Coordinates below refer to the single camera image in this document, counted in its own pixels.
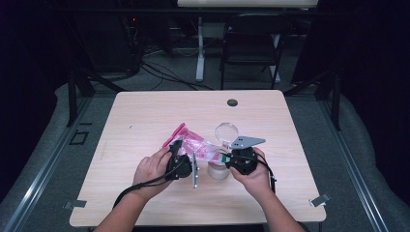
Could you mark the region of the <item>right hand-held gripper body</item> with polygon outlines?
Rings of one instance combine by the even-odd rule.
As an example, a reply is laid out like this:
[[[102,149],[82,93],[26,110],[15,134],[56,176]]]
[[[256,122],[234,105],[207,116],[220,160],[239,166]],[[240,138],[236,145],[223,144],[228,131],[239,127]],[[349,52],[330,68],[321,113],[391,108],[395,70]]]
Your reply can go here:
[[[225,165],[227,168],[233,167],[242,175],[249,175],[262,160],[254,152],[253,147],[265,142],[263,138],[238,136],[229,146]]]

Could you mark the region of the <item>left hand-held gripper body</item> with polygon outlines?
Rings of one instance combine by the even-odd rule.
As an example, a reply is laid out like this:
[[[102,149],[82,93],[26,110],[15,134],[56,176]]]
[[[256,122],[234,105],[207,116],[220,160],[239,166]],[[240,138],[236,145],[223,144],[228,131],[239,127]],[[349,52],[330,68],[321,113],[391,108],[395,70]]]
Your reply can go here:
[[[192,177],[192,187],[197,188],[199,167],[197,165],[196,155],[172,155],[165,171],[167,181],[179,180],[181,178]]]

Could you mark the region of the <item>pink and white plastic bag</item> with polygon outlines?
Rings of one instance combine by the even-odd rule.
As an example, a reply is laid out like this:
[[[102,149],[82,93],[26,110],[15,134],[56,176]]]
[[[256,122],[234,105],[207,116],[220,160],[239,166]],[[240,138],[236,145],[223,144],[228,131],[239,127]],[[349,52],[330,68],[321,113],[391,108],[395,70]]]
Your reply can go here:
[[[192,154],[195,154],[198,160],[205,160],[217,165],[230,161],[221,147],[206,141],[202,136],[189,130],[185,123],[178,126],[162,146],[170,146],[176,140],[182,141],[179,155],[187,154],[191,158]]]

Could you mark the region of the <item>person's right hand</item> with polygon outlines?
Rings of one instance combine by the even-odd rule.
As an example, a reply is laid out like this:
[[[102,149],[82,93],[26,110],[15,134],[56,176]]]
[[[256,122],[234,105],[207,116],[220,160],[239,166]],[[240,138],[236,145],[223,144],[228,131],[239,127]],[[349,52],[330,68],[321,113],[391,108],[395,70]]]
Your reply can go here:
[[[253,151],[258,158],[258,164],[253,172],[248,175],[242,175],[234,167],[230,167],[229,170],[233,177],[245,187],[246,191],[259,201],[272,195],[274,192],[271,189],[269,170],[263,164],[264,153],[256,147],[253,148]]]

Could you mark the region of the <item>person's left hand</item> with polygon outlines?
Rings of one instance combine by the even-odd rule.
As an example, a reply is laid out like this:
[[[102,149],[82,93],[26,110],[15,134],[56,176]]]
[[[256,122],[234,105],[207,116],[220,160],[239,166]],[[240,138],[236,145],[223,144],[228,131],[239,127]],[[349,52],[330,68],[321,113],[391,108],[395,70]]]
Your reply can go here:
[[[163,147],[151,157],[145,157],[137,166],[133,177],[133,184],[145,183],[162,176],[165,171],[171,153],[168,147]],[[161,193],[170,185],[170,182],[164,182],[163,180],[156,181],[151,187],[145,187],[136,190],[134,193],[145,201],[150,200],[154,196]]]

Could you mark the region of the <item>clear round jar lid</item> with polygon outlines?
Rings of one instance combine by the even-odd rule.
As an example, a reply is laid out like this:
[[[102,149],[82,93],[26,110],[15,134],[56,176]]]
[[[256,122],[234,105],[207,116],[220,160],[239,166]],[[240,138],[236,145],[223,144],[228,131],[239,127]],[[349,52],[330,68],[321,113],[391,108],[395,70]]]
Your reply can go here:
[[[215,137],[224,147],[229,147],[238,136],[237,127],[231,123],[221,123],[215,129]]]

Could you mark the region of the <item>grey tape strip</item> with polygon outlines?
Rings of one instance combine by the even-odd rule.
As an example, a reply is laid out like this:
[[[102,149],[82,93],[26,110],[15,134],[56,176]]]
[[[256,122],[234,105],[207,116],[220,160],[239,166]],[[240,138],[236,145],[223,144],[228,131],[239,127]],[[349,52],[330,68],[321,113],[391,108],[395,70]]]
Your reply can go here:
[[[74,208],[84,208],[86,205],[86,201],[84,200],[73,200],[73,201],[67,201],[63,208],[68,209],[68,210],[73,210]]]
[[[325,206],[330,200],[331,196],[328,193],[323,193],[314,199],[310,199],[309,204],[312,207]]]

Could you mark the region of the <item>white table with white legs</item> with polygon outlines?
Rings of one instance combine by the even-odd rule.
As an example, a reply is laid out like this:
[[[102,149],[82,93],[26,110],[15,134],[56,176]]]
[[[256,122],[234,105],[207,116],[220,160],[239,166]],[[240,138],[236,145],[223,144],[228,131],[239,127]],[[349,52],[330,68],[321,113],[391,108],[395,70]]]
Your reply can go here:
[[[319,0],[177,0],[183,8],[316,8]],[[198,59],[196,81],[204,80],[205,53],[203,42],[203,20],[198,17]]]

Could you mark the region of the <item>black metal stand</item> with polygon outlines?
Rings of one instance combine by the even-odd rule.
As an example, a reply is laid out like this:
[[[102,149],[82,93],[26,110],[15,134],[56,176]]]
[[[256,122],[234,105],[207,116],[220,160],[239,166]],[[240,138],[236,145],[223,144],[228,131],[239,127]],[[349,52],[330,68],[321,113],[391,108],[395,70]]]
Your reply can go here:
[[[318,83],[318,87],[314,92],[314,97],[317,101],[325,101],[329,95],[331,97],[331,122],[339,131],[339,105],[340,105],[340,70],[339,65],[331,65],[327,70],[321,74],[305,80],[300,84],[296,84],[290,90],[284,92],[285,96],[293,96],[300,91],[306,89],[308,86]]]
[[[77,118],[77,90],[86,97],[92,98],[96,91],[91,84],[91,81],[95,80],[107,87],[108,89],[120,93],[124,92],[125,89],[117,86],[111,81],[103,78],[99,74],[92,72],[89,69],[81,68],[79,65],[73,65],[69,75],[68,75],[68,93],[69,93],[69,121],[67,126],[70,127],[73,125],[74,121]]]

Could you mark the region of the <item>dark computer with red light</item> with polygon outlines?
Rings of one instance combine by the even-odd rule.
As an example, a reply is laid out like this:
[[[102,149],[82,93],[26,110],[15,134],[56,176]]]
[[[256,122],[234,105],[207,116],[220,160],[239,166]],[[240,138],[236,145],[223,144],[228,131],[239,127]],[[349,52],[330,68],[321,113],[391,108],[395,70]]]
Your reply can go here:
[[[124,25],[127,42],[129,44],[132,56],[132,66],[128,70],[128,75],[135,75],[140,71],[143,55],[143,48],[138,38],[136,17],[130,15],[123,16],[122,23]]]

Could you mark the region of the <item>black folding chair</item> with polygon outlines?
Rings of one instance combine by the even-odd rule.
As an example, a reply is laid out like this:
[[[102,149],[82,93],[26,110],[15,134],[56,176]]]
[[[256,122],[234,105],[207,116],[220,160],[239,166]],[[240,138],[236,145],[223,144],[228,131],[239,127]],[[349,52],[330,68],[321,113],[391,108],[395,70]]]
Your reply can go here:
[[[237,14],[230,17],[223,29],[220,56],[220,88],[224,89],[225,66],[259,66],[271,72],[271,88],[275,88],[278,68],[291,21],[278,14]]]

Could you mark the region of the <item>aluminium floor rail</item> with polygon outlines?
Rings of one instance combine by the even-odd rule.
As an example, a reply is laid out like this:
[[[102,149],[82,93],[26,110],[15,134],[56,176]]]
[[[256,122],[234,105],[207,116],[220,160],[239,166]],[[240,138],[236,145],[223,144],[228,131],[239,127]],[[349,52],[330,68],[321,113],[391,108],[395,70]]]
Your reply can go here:
[[[73,210],[63,206],[77,200],[94,154],[100,127],[93,112],[98,106],[93,99],[81,100],[70,127],[63,105],[57,106],[12,192],[0,205],[0,232],[88,232],[70,224]]]
[[[390,232],[385,220],[380,214],[379,208],[370,193],[370,190],[363,178],[357,163],[355,162],[352,152],[348,147],[346,140],[340,130],[336,128],[331,118],[331,108],[325,101],[319,101],[318,105],[324,115],[328,127],[330,128],[338,147],[341,150],[340,159],[346,168],[350,181],[359,197],[361,205],[366,212],[368,221],[374,232]]]

